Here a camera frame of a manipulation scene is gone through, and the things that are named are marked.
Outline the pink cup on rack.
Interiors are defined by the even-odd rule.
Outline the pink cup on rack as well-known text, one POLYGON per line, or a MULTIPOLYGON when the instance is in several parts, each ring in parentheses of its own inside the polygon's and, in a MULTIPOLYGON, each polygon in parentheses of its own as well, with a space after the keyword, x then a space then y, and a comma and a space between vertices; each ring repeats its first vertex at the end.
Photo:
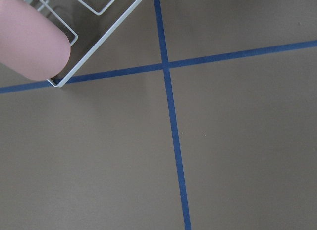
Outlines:
POLYGON ((66 34, 23 0, 0 0, 0 62, 22 76, 43 81, 67 65, 66 34))

